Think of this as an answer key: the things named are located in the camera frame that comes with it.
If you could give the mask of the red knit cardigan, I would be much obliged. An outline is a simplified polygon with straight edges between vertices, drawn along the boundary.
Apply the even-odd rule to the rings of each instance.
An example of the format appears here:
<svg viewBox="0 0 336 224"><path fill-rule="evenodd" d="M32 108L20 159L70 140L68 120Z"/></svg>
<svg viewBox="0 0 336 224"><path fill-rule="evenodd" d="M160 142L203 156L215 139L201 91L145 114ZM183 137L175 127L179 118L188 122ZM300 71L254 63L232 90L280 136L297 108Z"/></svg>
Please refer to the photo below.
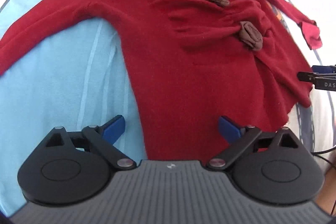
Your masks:
<svg viewBox="0 0 336 224"><path fill-rule="evenodd" d="M322 44L315 21L287 1L229 1L42 0L1 38L1 72L46 37L105 19L121 39L148 158L208 161L227 146L220 116L271 132L295 104L310 106L312 85L297 78L310 66L272 6L299 25L310 47ZM240 40L241 21L262 34L261 50Z"/></svg>

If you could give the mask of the brown fabric rosette bottom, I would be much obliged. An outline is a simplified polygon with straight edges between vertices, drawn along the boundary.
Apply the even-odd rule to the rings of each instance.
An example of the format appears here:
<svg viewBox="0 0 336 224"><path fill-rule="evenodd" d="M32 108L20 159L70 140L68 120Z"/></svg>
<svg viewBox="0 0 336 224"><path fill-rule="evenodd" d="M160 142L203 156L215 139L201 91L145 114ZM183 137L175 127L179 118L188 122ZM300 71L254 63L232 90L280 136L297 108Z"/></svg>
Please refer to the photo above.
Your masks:
<svg viewBox="0 0 336 224"><path fill-rule="evenodd" d="M259 30L249 21L240 22L239 38L253 51L259 51L263 47L263 36Z"/></svg>

